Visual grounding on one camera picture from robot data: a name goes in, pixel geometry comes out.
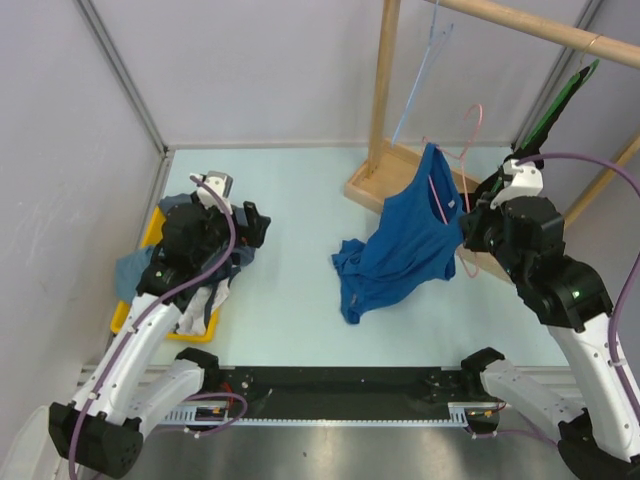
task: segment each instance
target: white wall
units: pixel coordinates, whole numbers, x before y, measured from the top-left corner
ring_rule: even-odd
[[[590,30],[640,45],[638,8],[637,0],[604,2]],[[580,56],[576,55],[558,88],[578,70]],[[593,60],[586,55],[583,64]],[[543,151],[581,152],[614,159],[640,130],[639,86],[640,70],[601,60],[554,125]],[[597,166],[589,164],[549,161],[544,171],[545,193],[564,211],[598,171]]]
[[[105,346],[159,157],[70,0],[0,2],[0,463]]]
[[[605,2],[592,30],[639,45],[637,20],[637,0]],[[585,63],[591,60],[587,56]],[[602,61],[552,130],[544,151],[614,156],[640,128],[639,86],[640,71]],[[640,177],[640,155],[631,160],[629,170],[636,178]],[[570,160],[548,161],[544,193],[564,209],[597,171],[597,167]],[[623,180],[616,178],[567,231],[568,253],[598,270],[614,302],[640,249],[639,211],[640,199]],[[634,288],[626,305],[622,344],[639,376],[640,286]]]
[[[382,0],[94,0],[169,144],[365,142]],[[586,0],[501,3],[573,24]],[[433,5],[404,0],[387,132],[427,44]],[[407,141],[466,140],[460,120],[486,107],[480,140],[510,143],[560,47],[461,13]]]

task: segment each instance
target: wooden base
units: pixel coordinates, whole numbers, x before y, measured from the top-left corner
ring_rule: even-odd
[[[400,193],[413,180],[420,159],[420,154],[415,150],[398,144],[392,147],[387,139],[382,144],[378,168],[367,176],[367,162],[363,163],[347,182],[344,194],[350,200],[380,213],[385,198]],[[451,167],[451,173],[456,187],[462,191],[462,172],[458,168]],[[466,175],[466,181],[470,192],[475,191],[480,184],[478,179],[469,175]],[[465,261],[473,262],[473,253],[469,250],[459,248],[458,253]],[[482,270],[507,282],[511,281],[491,255],[479,253],[477,257],[478,267]]]

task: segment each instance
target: light blue table surface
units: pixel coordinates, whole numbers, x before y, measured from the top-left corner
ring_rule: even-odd
[[[469,158],[494,163],[504,154],[483,147]],[[272,224],[255,261],[233,281],[213,342],[165,340],[151,363],[170,364],[197,346],[223,365],[457,366],[492,346],[516,365],[566,365],[513,286],[487,273],[470,279],[459,261],[451,281],[427,282],[359,325],[344,321],[330,255],[343,239],[366,240],[377,228],[378,215],[342,193],[365,156],[360,148],[177,151],[166,195],[193,191],[191,173],[222,171],[234,178],[231,201],[256,202]]]

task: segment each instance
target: blue t-shirt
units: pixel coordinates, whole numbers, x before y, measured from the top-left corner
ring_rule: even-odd
[[[448,225],[442,222],[429,176]],[[453,256],[463,241],[460,215],[462,202],[449,165],[442,152],[428,144],[413,181],[385,200],[380,225],[369,241],[344,241],[332,255],[345,320],[360,323],[364,312],[400,302],[422,282],[453,277]]]

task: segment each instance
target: cable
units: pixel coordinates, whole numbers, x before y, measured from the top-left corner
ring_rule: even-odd
[[[626,182],[631,185],[631,188],[638,194],[640,197],[640,184],[629,174],[625,169],[619,167],[615,163],[612,163],[608,160],[591,157],[589,155],[582,155],[579,153],[561,153],[561,152],[553,152],[553,153],[543,153],[540,155],[532,155],[530,157],[523,158],[519,160],[516,165],[522,165],[524,163],[535,162],[536,160],[556,160],[556,159],[570,159],[570,160],[580,160],[588,163],[595,163],[597,165],[602,165],[603,167],[607,167],[618,175],[620,175]],[[627,377],[626,372],[624,371],[623,366],[620,364],[620,355],[618,353],[618,324],[620,323],[620,316],[622,313],[622,308],[629,297],[629,293],[631,292],[631,287],[636,281],[638,276],[638,272],[640,272],[640,252],[638,252],[638,256],[636,257],[633,266],[631,267],[631,271],[629,272],[629,276],[624,282],[622,286],[622,290],[620,291],[620,295],[618,296],[618,301],[616,302],[615,307],[613,308],[613,315],[609,319],[609,328],[608,328],[608,343],[609,343],[609,354],[611,355],[612,366],[615,368],[616,373],[618,374],[618,378],[620,379],[620,383],[622,384],[622,388],[627,394],[627,398],[629,399],[629,403],[631,403],[631,407],[633,408],[633,412],[636,416],[636,422],[640,423],[640,402],[638,401],[638,397],[636,397],[635,392],[633,391],[633,387],[631,386],[631,382]]]
[[[229,428],[231,425],[233,425],[238,420],[240,420],[242,417],[244,417],[245,414],[247,413],[247,410],[249,409],[249,404],[247,403],[247,399],[244,398],[242,395],[238,395],[237,393],[228,393],[228,392],[199,393],[199,394],[196,394],[196,395],[191,395],[185,401],[192,402],[192,401],[195,401],[195,400],[211,400],[211,399],[214,399],[214,398],[226,398],[226,399],[238,400],[242,404],[242,410],[240,411],[240,413],[238,415],[233,417],[231,420],[227,420],[225,423],[223,423],[221,425],[218,425],[218,426],[212,428],[211,430],[206,430],[204,432],[193,432],[193,430],[189,430],[187,427],[184,427],[184,428],[181,428],[181,427],[165,428],[162,431],[163,432],[182,431],[182,432],[186,432],[186,433],[193,432],[195,438],[208,437],[209,435],[213,435],[214,433],[220,433],[220,432],[226,430],[227,428]]]
[[[519,415],[522,417],[522,419],[527,423],[527,425],[529,425],[529,428],[538,435],[538,437],[545,443],[548,443],[550,445],[553,445],[554,447],[557,447],[558,444],[556,442],[554,442],[553,440],[551,440],[549,437],[547,437],[547,435],[540,429],[538,428],[538,426],[533,423],[531,420],[529,420],[527,417],[525,417],[522,413],[518,412]]]
[[[554,448],[558,447],[558,445],[553,440],[551,440],[551,439],[549,439],[547,437],[543,437],[542,435],[539,435],[539,434],[537,434],[535,432],[530,432],[528,430],[508,429],[508,430],[496,430],[493,433],[475,433],[469,427],[465,427],[464,431],[467,432],[468,434],[470,434],[474,440],[476,440],[478,438],[480,438],[480,439],[495,438],[498,435],[524,435],[525,437],[529,437],[529,438],[533,438],[535,440],[539,440],[539,441],[541,441],[543,443],[546,443],[549,446],[553,446]]]
[[[231,389],[231,385],[229,385],[228,382],[224,382],[222,384],[222,388],[224,388],[228,393],[233,393],[233,390]],[[233,406],[233,397],[229,398],[229,401],[227,402],[227,409],[231,408]]]
[[[485,409],[479,409],[479,410],[470,410],[467,412],[467,415],[469,416],[478,416],[478,415],[485,415],[485,416],[491,416],[491,415],[495,415],[498,412],[501,412],[502,410],[504,410],[505,408],[507,408],[507,403],[504,402],[502,405],[497,405],[494,408],[485,408]]]
[[[224,251],[222,256],[218,259],[218,261],[211,268],[207,269],[205,272],[201,273],[197,277],[192,278],[191,280],[183,283],[182,285],[178,285],[177,287],[169,290],[165,294],[163,294],[160,297],[156,298],[140,314],[138,319],[133,323],[132,328],[134,330],[137,329],[137,327],[145,320],[145,318],[147,316],[149,316],[149,314],[158,305],[160,305],[162,302],[164,302],[165,300],[173,297],[177,293],[180,293],[181,291],[183,291],[183,290],[185,290],[185,289],[187,289],[187,288],[189,288],[189,287],[191,287],[193,285],[196,285],[196,284],[200,283],[201,281],[206,280],[207,278],[209,278],[218,268],[220,268],[224,264],[224,262],[227,260],[227,258],[229,258],[229,256],[231,255],[231,252],[233,251],[233,247],[235,246],[235,243],[236,243],[236,229],[235,229],[235,226],[233,224],[233,218],[231,217],[231,212],[229,211],[229,209],[225,205],[225,203],[222,200],[222,198],[220,198],[220,196],[216,192],[214,192],[213,189],[211,187],[209,187],[209,185],[204,183],[202,180],[200,180],[196,176],[192,175],[189,178],[196,185],[198,185],[199,187],[204,188],[207,191],[207,193],[209,193],[213,197],[213,199],[216,201],[216,203],[220,207],[220,211],[224,214],[224,216],[225,216],[225,218],[227,220],[227,223],[229,225],[229,245],[227,246],[227,249]],[[109,362],[107,363],[106,367],[104,368],[102,374],[100,375],[100,377],[96,381],[96,383],[95,383],[95,385],[93,387],[93,390],[89,394],[89,398],[87,398],[87,401],[85,402],[84,406],[82,407],[82,410],[80,410],[80,414],[78,415],[78,419],[76,420],[76,424],[75,424],[75,427],[73,429],[73,433],[71,434],[71,443],[69,445],[69,477],[70,477],[71,480],[78,480],[78,476],[76,474],[76,468],[75,468],[76,467],[76,452],[78,450],[78,439],[80,437],[80,430],[82,429],[82,425],[84,423],[84,420],[87,417],[87,413],[89,411],[89,408],[91,407],[91,404],[93,403],[94,399],[96,399],[97,395],[100,393],[100,389],[102,388],[102,385],[104,384],[104,381],[107,379],[109,373],[111,373],[111,370],[113,369],[113,366],[118,361],[118,358],[122,354],[122,351],[124,350],[124,347],[126,347],[127,343],[129,342],[129,339],[131,338],[132,335],[133,334],[130,333],[130,332],[125,333],[125,336],[123,337],[122,341],[116,347],[115,351],[113,352],[113,355],[111,356],[111,359],[109,359]]]

